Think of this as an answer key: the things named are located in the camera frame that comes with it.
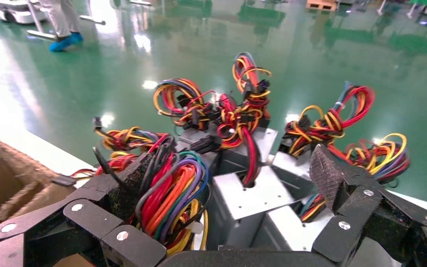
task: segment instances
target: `person's leg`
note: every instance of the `person's leg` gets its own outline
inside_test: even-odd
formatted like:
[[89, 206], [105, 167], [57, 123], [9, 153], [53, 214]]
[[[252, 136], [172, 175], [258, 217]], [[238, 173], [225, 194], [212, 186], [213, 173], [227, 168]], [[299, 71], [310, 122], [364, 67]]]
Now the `person's leg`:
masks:
[[61, 8], [64, 15], [66, 16], [71, 35], [77, 41], [83, 41], [82, 35], [80, 34], [80, 17], [78, 16], [78, 13], [76, 12], [71, 0], [61, 0]]
[[48, 11], [48, 16], [58, 38], [71, 35], [61, 6], [61, 0], [40, 0], [40, 3]]
[[47, 9], [48, 16], [58, 37], [58, 40], [50, 45], [49, 50], [61, 52], [75, 43], [75, 40], [71, 37], [66, 16], [61, 8], [61, 0], [40, 0], [40, 3], [42, 7]]

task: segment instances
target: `cardboard box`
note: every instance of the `cardboard box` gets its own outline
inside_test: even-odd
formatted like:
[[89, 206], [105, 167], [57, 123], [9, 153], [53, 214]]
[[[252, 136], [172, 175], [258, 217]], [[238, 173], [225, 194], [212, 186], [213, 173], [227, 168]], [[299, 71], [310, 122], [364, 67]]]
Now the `cardboard box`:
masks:
[[[63, 200], [75, 190], [52, 184], [51, 179], [56, 175], [29, 156], [0, 142], [0, 223]], [[65, 266], [84, 266], [78, 257], [76, 261], [66, 259]]]

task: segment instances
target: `shiny floor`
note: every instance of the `shiny floor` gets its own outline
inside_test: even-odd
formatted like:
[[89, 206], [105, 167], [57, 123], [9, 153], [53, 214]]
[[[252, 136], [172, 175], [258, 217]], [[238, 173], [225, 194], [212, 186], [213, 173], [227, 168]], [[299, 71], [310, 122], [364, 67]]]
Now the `shiny floor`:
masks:
[[0, 21], [0, 123], [11, 125], [10, 135], [25, 127], [95, 163], [93, 116], [110, 128], [172, 132], [152, 105], [153, 84], [184, 77], [204, 91], [238, 96], [231, 65], [248, 51], [273, 72], [270, 126], [280, 131], [310, 104], [331, 107], [345, 80], [374, 88], [370, 113], [338, 147], [407, 135], [412, 166], [396, 191], [427, 201], [427, 17], [407, 19], [409, 6], [391, 3], [379, 17], [378, 3], [330, 14], [306, 10], [303, 0], [74, 2], [106, 25], [82, 21], [84, 44], [65, 53], [49, 53], [50, 42], [28, 37], [34, 26]]

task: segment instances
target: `shoe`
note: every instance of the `shoe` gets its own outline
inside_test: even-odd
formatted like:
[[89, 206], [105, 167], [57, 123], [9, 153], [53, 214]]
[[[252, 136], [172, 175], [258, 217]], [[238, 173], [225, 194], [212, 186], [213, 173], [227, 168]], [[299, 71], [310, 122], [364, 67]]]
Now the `shoe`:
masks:
[[72, 32], [71, 37], [73, 37], [77, 43], [84, 41], [84, 38], [82, 38], [82, 35], [79, 32]]
[[68, 46], [75, 44], [76, 40], [72, 36], [68, 36], [58, 42], [54, 42], [50, 45], [51, 52], [61, 52], [64, 51]]

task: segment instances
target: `wooden pallet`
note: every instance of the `wooden pallet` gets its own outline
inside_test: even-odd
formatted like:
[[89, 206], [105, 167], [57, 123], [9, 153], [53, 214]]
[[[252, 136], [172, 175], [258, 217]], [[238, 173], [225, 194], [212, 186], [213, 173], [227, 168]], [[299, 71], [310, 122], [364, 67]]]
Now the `wooden pallet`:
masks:
[[335, 11], [336, 3], [323, 0], [307, 0], [307, 8], [320, 9], [325, 11]]

